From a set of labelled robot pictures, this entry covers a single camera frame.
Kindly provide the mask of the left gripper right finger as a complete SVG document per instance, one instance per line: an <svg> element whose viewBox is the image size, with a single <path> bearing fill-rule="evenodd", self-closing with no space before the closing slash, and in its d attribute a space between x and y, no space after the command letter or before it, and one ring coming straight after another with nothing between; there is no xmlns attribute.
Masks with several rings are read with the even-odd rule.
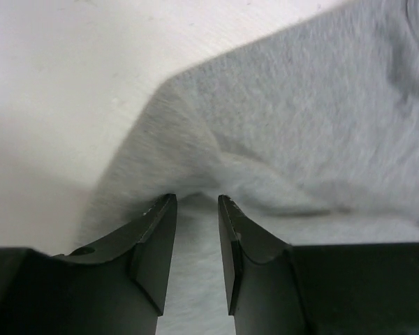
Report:
<svg viewBox="0 0 419 335"><path fill-rule="evenodd" d="M419 243L294 246L218 199L238 334L419 334Z"/></svg>

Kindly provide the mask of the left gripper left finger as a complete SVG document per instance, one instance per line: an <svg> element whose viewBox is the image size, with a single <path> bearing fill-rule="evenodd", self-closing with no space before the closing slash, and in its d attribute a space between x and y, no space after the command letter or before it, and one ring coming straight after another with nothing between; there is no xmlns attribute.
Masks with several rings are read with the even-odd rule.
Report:
<svg viewBox="0 0 419 335"><path fill-rule="evenodd" d="M0 334L154 334L176 222L166 195L68 255L0 247Z"/></svg>

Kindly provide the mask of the grey tank top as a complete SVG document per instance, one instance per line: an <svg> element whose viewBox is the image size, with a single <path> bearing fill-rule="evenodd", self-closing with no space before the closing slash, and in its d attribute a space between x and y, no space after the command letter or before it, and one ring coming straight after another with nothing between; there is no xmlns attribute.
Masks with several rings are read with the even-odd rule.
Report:
<svg viewBox="0 0 419 335"><path fill-rule="evenodd" d="M419 1L352 1L165 81L79 244L178 200L159 334L232 334L217 198L292 244L419 241Z"/></svg>

